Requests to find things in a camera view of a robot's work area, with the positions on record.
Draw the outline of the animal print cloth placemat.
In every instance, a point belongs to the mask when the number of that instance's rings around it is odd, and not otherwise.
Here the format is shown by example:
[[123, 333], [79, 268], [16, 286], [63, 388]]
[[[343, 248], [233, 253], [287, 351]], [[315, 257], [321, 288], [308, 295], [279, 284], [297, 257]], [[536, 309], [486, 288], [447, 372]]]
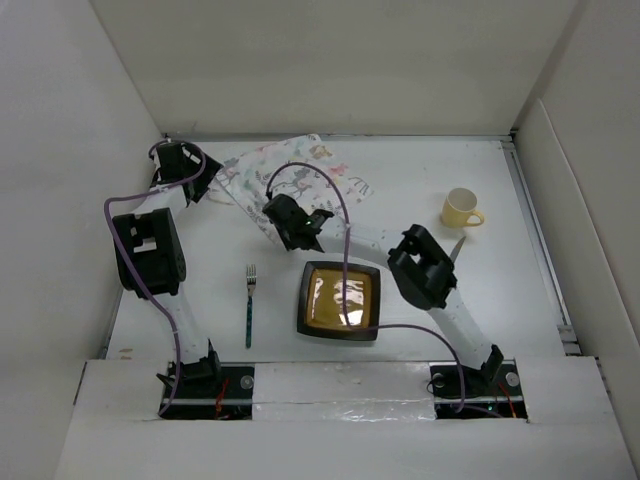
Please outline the animal print cloth placemat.
[[262, 213], [266, 190], [293, 198], [305, 211], [327, 210], [341, 216], [339, 190], [347, 206], [373, 194], [369, 182], [338, 159], [316, 134], [294, 137], [238, 154], [226, 153], [223, 168], [209, 186], [207, 198], [238, 205], [274, 243], [279, 237]]

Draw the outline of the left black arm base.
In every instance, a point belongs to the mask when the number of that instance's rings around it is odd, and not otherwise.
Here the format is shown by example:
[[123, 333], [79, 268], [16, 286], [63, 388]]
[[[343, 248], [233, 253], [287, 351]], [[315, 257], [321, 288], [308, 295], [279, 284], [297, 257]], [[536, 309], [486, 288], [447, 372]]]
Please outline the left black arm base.
[[159, 417], [165, 420], [251, 420], [255, 365], [221, 363], [218, 353], [209, 345], [208, 355], [198, 362], [182, 363], [177, 390], [176, 365], [169, 364], [165, 374], [156, 377], [163, 384]]

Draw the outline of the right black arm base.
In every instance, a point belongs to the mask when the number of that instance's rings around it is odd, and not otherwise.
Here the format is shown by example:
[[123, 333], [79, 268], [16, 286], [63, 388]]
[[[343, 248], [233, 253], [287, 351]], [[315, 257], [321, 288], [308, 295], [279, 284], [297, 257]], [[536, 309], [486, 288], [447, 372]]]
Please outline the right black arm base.
[[429, 371], [431, 378], [427, 381], [426, 390], [433, 395], [437, 420], [528, 418], [519, 372], [513, 359], [504, 360], [489, 380], [480, 372], [463, 366], [465, 399], [460, 411], [461, 385], [457, 364], [454, 361], [432, 362]]

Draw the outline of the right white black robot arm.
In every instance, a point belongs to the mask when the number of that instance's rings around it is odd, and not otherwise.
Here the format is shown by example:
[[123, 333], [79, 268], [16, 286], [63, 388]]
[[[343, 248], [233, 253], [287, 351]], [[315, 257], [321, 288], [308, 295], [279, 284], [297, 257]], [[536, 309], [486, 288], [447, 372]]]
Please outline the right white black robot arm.
[[418, 224], [400, 232], [345, 221], [326, 210], [307, 213], [285, 194], [267, 195], [263, 213], [285, 248], [341, 254], [385, 267], [401, 297], [427, 312], [460, 360], [462, 381], [483, 394], [499, 379], [503, 354], [481, 331], [464, 304], [454, 260]]

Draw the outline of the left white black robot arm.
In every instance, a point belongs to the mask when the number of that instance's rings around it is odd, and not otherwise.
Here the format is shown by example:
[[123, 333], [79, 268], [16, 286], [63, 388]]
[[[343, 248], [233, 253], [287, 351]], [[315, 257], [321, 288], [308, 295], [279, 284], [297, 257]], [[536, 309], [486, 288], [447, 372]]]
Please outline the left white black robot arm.
[[182, 288], [187, 263], [175, 220], [203, 199], [221, 164], [195, 144], [180, 140], [162, 140], [149, 154], [157, 162], [150, 189], [104, 204], [120, 282], [167, 318], [175, 366], [188, 376], [196, 393], [212, 396], [222, 387], [223, 373]]

